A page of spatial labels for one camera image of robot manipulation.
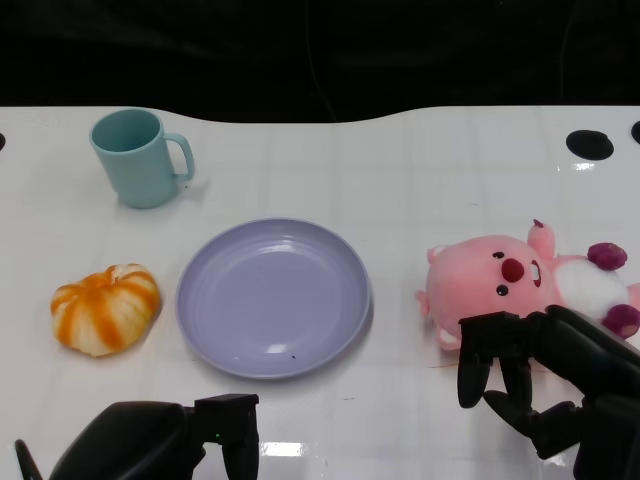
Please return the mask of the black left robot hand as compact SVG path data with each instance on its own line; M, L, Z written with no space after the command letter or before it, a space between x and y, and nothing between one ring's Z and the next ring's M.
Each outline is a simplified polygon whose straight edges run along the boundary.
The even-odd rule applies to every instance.
M224 394L192 407L155 401L117 402L79 434L55 465L53 479L191 479L206 455L222 448L228 479L259 470L256 394Z

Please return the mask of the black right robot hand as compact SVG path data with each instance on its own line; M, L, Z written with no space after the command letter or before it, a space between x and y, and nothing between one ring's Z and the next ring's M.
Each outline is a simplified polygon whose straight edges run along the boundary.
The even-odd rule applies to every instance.
M461 407L485 401L529 438L539 458L571 447L577 479L639 476L639 352L579 313L552 305L524 318L496 312L460 320ZM529 362L536 360L583 395L537 412Z

